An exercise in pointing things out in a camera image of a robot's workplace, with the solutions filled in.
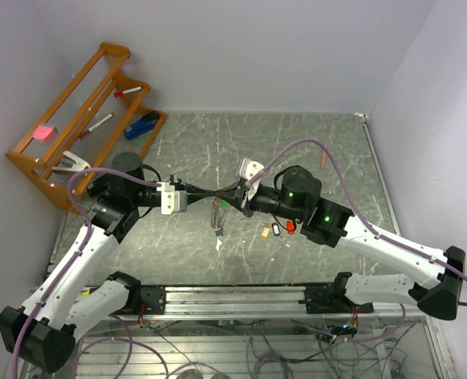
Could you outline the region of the yellow handled chain keyring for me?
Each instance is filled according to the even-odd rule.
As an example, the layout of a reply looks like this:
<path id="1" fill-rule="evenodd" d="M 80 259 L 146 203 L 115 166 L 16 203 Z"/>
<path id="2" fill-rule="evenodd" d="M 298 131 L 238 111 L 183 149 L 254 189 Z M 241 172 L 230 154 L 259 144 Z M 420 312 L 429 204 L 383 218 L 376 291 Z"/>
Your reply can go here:
<path id="1" fill-rule="evenodd" d="M 211 210 L 211 216 L 210 216 L 210 227 L 214 230 L 216 233 L 216 230 L 218 229 L 224 229 L 224 214 L 226 212 L 227 208 L 222 208 L 220 206 L 220 203 L 222 202 L 221 199 L 218 197 L 213 198 L 212 202 L 212 210 Z"/>

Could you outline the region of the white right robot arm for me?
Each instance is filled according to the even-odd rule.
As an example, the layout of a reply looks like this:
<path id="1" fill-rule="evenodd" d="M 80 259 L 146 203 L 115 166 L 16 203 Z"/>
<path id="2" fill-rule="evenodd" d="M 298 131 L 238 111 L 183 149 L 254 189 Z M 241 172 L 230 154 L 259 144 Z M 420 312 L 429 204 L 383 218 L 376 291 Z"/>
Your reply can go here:
<path id="1" fill-rule="evenodd" d="M 247 180 L 219 189 L 216 195 L 251 217 L 255 212 L 294 221 L 306 239 L 321 246 L 362 253 L 395 269 L 392 275 L 341 272 L 328 294 L 330 306 L 343 313 L 371 302 L 401 303 L 428 316 L 452 321 L 458 315 L 465 252 L 409 241 L 376 226 L 366 227 L 350 208 L 322 197 L 321 182 L 301 166 L 287 169 L 279 188 Z"/>

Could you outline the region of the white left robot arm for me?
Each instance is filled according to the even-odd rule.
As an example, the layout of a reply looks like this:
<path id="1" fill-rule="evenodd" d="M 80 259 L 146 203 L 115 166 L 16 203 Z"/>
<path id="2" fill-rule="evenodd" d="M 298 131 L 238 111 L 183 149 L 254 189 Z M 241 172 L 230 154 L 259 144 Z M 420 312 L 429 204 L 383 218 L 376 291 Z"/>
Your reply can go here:
<path id="1" fill-rule="evenodd" d="M 141 282 L 115 272 L 91 295 L 79 295 L 98 264 L 115 250 L 140 219 L 140 208 L 163 214 L 186 211 L 194 201 L 215 195 L 173 178 L 145 179 L 147 165 L 133 152 L 118 154 L 110 167 L 75 172 L 66 187 L 84 218 L 78 236 L 51 274 L 18 308 L 0 313 L 0 333 L 11 353 L 10 373 L 19 375 L 19 361 L 42 373 L 60 370 L 77 341 L 110 314 L 133 313 L 141 307 Z"/>

